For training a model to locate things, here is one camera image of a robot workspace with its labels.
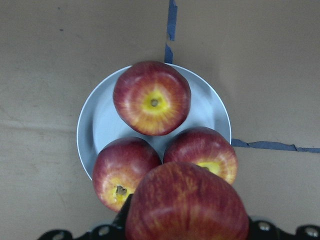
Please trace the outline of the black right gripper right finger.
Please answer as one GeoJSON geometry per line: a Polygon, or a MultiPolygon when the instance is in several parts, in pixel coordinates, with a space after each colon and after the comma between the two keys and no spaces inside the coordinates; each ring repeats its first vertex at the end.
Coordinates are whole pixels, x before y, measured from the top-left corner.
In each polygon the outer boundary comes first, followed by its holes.
{"type": "Polygon", "coordinates": [[[320,240],[320,226],[303,224],[294,233],[284,231],[268,219],[250,217],[248,240],[320,240]]]}

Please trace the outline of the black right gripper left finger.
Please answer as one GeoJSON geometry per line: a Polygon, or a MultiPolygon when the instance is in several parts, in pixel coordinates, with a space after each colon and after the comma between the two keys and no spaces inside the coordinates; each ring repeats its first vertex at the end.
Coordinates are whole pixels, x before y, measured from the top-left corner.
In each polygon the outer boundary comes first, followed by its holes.
{"type": "Polygon", "coordinates": [[[125,240],[125,226],[133,194],[125,200],[113,222],[101,224],[74,238],[72,233],[64,229],[54,229],[42,234],[38,240],[125,240]]]}

